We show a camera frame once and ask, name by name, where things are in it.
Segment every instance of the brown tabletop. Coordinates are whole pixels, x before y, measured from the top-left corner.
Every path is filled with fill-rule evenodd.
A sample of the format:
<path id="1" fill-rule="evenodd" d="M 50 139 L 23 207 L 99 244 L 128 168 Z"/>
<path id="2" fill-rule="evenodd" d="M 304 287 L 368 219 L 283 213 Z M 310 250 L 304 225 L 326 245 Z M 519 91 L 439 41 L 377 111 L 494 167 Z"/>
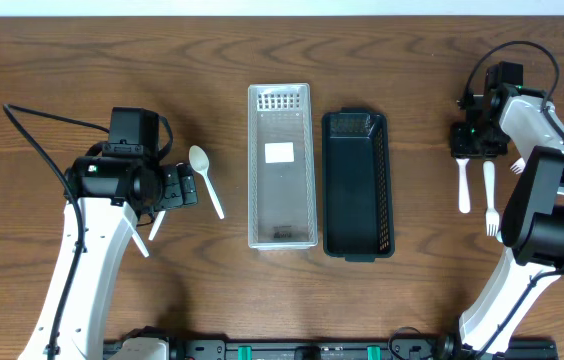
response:
<path id="1" fill-rule="evenodd" d="M 475 62 L 509 40 L 534 40 L 562 68 L 554 94 L 564 123 L 564 18 L 66 18 L 0 19 L 0 359 L 15 358 L 39 316 L 63 227 L 62 188 L 2 113 L 10 102 L 108 126 L 114 106 L 166 116 L 168 157 L 202 146 L 223 203 L 220 221 L 202 178 L 197 206 L 170 212 L 145 259 L 124 255 L 107 338 L 154 325 L 233 339 L 386 339 L 400 326 L 453 330 L 502 251 L 486 237 L 481 161 L 469 163 L 472 212 L 457 204 L 449 125 Z M 523 62 L 526 84 L 548 88 L 552 68 L 534 49 L 494 56 Z M 322 224 L 322 114 L 366 106 L 389 120 L 396 235 L 392 258 L 372 264 L 309 251 L 247 246 L 247 87 L 311 85 L 318 218 Z M 475 88 L 481 89 L 478 75 Z M 64 169 L 102 133 L 22 116 Z M 496 163 L 496 206 L 517 181 Z M 143 228 L 144 237 L 148 229 Z M 564 279 L 518 335 L 552 336 L 564 358 Z"/>

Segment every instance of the wooden table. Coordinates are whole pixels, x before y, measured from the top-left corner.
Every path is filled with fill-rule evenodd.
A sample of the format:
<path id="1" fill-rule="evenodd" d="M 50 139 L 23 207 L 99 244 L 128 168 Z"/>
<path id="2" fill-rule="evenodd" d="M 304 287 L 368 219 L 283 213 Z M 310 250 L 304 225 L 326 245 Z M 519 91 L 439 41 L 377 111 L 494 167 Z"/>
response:
<path id="1" fill-rule="evenodd" d="M 554 51 L 564 122 L 564 18 L 0 19 L 0 359 L 22 351 L 38 318 L 64 203 L 57 179 L 2 103 L 103 126 L 113 106 L 145 107 L 170 120 L 168 160 L 186 160 L 193 144 L 209 153 L 226 219 L 217 219 L 199 186 L 199 204 L 169 213 L 148 245 L 150 258 L 130 246 L 107 338 L 144 325 L 234 339 L 386 339 L 405 325 L 441 333 L 476 300 L 502 251 L 485 236 L 479 161 L 469 164 L 473 211 L 457 210 L 457 166 L 447 145 L 449 125 L 463 118 L 455 100 L 475 62 L 514 39 Z M 550 63 L 536 50 L 505 50 L 489 63 L 503 59 L 523 62 L 529 85 L 549 87 Z M 322 114 L 362 105 L 387 115 L 392 258 L 346 263 L 326 256 L 322 244 L 288 253 L 248 248 L 247 87 L 286 82 L 311 85 L 320 224 Z M 475 88 L 481 84 L 476 79 Z M 105 139 L 23 118 L 63 169 Z M 516 158 L 512 150 L 496 161 L 500 212 L 517 180 L 507 170 Z M 553 336 L 564 358 L 564 279 L 517 333 Z"/>

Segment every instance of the white cutlery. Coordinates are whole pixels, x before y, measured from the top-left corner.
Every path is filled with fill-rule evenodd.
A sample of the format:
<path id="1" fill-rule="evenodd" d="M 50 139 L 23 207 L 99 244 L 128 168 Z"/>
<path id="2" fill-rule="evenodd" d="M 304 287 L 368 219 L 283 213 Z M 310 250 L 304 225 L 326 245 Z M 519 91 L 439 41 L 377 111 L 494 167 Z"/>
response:
<path id="1" fill-rule="evenodd" d="M 513 163 L 513 165 L 511 165 L 511 171 L 513 171 L 517 175 L 520 175 L 522 174 L 522 171 L 524 171 L 525 166 L 526 163 L 524 162 L 524 159 L 519 158 L 516 162 Z"/>
<path id="2" fill-rule="evenodd" d="M 485 161 L 484 187 L 486 188 L 486 234 L 496 236 L 500 228 L 500 214 L 495 210 L 495 166 L 491 161 Z"/>
<path id="3" fill-rule="evenodd" d="M 469 159 L 455 159 L 458 162 L 460 169 L 460 195 L 459 195 L 459 208 L 460 212 L 466 214 L 471 211 L 471 199 L 469 198 L 469 183 L 466 180 L 466 164 Z"/>
<path id="4" fill-rule="evenodd" d="M 222 211 L 222 206 L 220 206 L 220 200 L 218 200 L 218 196 L 215 194 L 213 185 L 211 185 L 211 181 L 209 180 L 209 157 L 206 156 L 204 150 L 199 146 L 193 145 L 191 149 L 189 149 L 189 162 L 193 170 L 204 178 L 206 187 L 209 190 L 209 195 L 211 196 L 211 201 L 213 202 L 213 206 L 215 206 L 215 211 L 218 212 L 220 219 L 224 219 L 224 212 Z"/>

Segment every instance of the plastic fork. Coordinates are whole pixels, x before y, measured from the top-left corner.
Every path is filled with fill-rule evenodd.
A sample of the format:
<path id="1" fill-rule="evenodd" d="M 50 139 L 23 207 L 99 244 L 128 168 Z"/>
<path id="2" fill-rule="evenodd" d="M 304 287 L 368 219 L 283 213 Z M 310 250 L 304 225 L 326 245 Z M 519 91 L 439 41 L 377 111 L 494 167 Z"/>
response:
<path id="1" fill-rule="evenodd" d="M 496 236 L 500 228 L 500 214 L 495 210 L 495 166 L 491 161 L 485 161 L 484 187 L 486 188 L 486 235 Z"/>
<path id="2" fill-rule="evenodd" d="M 524 162 L 524 159 L 519 158 L 516 162 L 513 163 L 513 165 L 511 165 L 511 171 L 513 171 L 517 175 L 520 175 L 522 174 L 522 171 L 524 171 L 525 166 L 526 163 Z"/>

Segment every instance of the bimanual robot arm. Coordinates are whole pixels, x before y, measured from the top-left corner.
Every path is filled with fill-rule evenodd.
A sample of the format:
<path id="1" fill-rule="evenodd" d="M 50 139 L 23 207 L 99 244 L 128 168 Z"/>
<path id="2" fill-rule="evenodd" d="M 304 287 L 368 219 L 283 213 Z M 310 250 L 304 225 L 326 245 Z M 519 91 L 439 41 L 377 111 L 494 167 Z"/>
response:
<path id="1" fill-rule="evenodd" d="M 460 317 L 457 345 L 440 358 L 481 357 L 501 354 L 533 302 L 551 283 L 564 275 L 564 125 L 550 96 L 559 68 L 543 47 L 519 41 L 501 45 L 530 45 L 547 54 L 556 69 L 549 93 L 523 87 L 522 65 L 501 62 L 487 70 L 483 96 L 467 84 L 460 107 L 467 121 L 452 126 L 454 157 L 492 158 L 506 154 L 513 140 L 526 167 L 504 211 L 501 241 L 506 245 L 495 272 L 478 300 Z"/>
<path id="2" fill-rule="evenodd" d="M 165 118 L 144 109 L 114 108 L 110 130 L 96 125 L 5 105 L 16 128 L 51 165 L 65 186 L 64 233 L 51 285 L 33 335 L 20 360 L 103 357 L 104 329 L 122 255 L 131 238 L 146 257 L 148 250 L 136 231 L 142 214 L 155 219 L 164 212 L 197 203 L 188 164 L 160 166 L 173 135 Z M 64 176 L 44 150 L 22 128 L 11 110 L 39 115 L 109 133 L 76 159 Z M 160 122 L 169 142 L 158 150 Z M 156 221 L 149 240 L 155 236 Z M 168 359 L 169 346 L 160 339 L 131 339 L 131 352 L 114 358 Z"/>

